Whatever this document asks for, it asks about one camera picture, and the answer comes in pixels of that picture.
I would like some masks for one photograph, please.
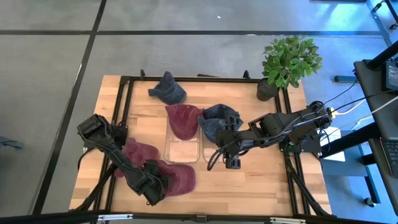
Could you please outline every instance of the concrete floor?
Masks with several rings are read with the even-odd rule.
[[[91,30],[99,5],[99,0],[40,0],[34,3],[3,0],[0,2],[0,29]],[[378,31],[365,3],[308,0],[113,0],[106,4],[99,29]],[[44,212],[68,209],[77,173],[76,162],[82,149],[75,128],[93,113],[103,75],[138,75],[143,68],[147,75],[156,76],[168,70],[176,76],[204,73],[241,77],[247,69],[252,77],[259,78],[263,47],[273,38],[246,35],[97,36]],[[384,39],[379,36],[313,38],[320,47],[324,66],[318,75],[303,79],[308,103],[329,100],[347,89],[348,84],[334,83],[331,78],[353,75],[354,61],[373,58],[386,48]],[[10,147],[0,150],[0,217],[24,215],[30,211],[87,41],[86,35],[0,35],[0,136],[26,144],[20,151]],[[362,95],[360,87],[355,86],[328,106],[336,108]],[[337,117],[333,126],[341,126],[367,113],[369,108],[363,103],[349,116]],[[364,183],[345,177],[325,179],[335,215],[389,223],[398,221],[394,213],[388,213],[380,220],[380,210],[369,209],[352,200],[355,195],[351,198],[343,194],[349,188],[358,192],[357,196],[368,197]],[[379,209],[391,210],[382,182],[378,181],[377,186],[380,186],[382,198]]]

